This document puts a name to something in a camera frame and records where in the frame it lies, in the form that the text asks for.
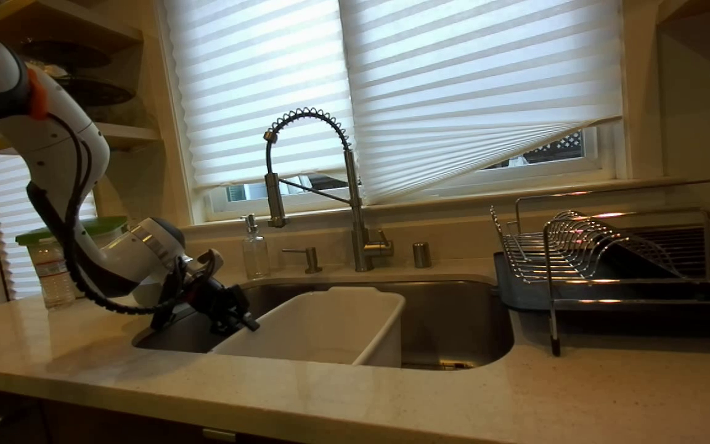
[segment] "white sink basin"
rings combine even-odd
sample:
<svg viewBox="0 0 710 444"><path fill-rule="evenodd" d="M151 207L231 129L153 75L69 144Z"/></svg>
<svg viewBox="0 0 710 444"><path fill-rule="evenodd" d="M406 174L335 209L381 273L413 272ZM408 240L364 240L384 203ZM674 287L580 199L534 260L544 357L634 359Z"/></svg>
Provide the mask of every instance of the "white sink basin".
<svg viewBox="0 0 710 444"><path fill-rule="evenodd" d="M289 298L212 347L221 355L400 366L405 298L371 287L332 287Z"/></svg>

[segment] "window blind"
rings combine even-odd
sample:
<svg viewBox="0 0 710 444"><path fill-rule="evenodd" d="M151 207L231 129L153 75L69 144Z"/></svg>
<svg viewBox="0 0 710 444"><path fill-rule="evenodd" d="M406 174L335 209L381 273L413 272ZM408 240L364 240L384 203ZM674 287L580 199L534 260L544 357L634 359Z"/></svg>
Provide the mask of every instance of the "window blind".
<svg viewBox="0 0 710 444"><path fill-rule="evenodd" d="M25 161L14 153L0 153L0 260L10 298L41 294L27 246L14 242L19 234L43 227L31 203L27 199L27 182L29 170ZM90 218L95 218L95 204L90 197L85 197L79 209L79 220Z"/></svg>
<svg viewBox="0 0 710 444"><path fill-rule="evenodd" d="M429 193L620 115L619 0L164 0L164 10L196 189L258 181L260 131L306 104L354 134L368 203ZM275 156L295 157L275 170L339 166L318 140L281 140Z"/></svg>

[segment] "stainless steel sink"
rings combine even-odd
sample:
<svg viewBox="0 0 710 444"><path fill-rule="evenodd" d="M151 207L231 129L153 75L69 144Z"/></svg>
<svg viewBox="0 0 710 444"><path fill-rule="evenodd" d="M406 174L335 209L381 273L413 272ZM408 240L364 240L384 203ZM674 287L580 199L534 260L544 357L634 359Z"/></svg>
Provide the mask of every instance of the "stainless steel sink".
<svg viewBox="0 0 710 444"><path fill-rule="evenodd" d="M260 279L243 284L253 315L284 300L331 287L375 287L401 294L401 368L465 371L488 366L513 347L513 329L497 288L476 276L429 279ZM206 352L221 336L210 330L205 315L179 309L175 322L163 334L142 334L135 347Z"/></svg>

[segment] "window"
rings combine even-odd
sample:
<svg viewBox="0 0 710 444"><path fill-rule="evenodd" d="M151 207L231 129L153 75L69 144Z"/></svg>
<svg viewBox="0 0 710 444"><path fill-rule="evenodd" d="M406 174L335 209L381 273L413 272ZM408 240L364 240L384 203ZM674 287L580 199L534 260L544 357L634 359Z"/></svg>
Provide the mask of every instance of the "window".
<svg viewBox="0 0 710 444"><path fill-rule="evenodd" d="M343 123L371 207L570 181L571 170L610 177L619 137L604 134L620 123L619 0L163 5L205 220L266 209L260 134L295 107ZM536 153L567 137L580 140L576 156ZM284 129L273 156L279 174L343 174L322 123ZM328 204L295 193L289 209Z"/></svg>
<svg viewBox="0 0 710 444"><path fill-rule="evenodd" d="M27 199L29 170L14 153L0 153L0 262L6 282L10 298L41 295L27 246L14 236L41 229L43 223ZM83 199L79 220L95 218L90 197Z"/></svg>

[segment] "dish rack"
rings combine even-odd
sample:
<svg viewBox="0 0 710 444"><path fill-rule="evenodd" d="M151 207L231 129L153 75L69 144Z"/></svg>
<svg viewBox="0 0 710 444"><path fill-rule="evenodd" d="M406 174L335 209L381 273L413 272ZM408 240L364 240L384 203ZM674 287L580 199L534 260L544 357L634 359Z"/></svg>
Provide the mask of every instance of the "dish rack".
<svg viewBox="0 0 710 444"><path fill-rule="evenodd" d="M499 294L511 295L502 300L549 314L551 355L560 355L560 310L710 305L710 211L673 211L703 220L705 263L697 276L683 273L683 262L663 244L593 215L564 209L540 232L523 232L519 218L504 223L490 209L502 246L496 253Z"/></svg>

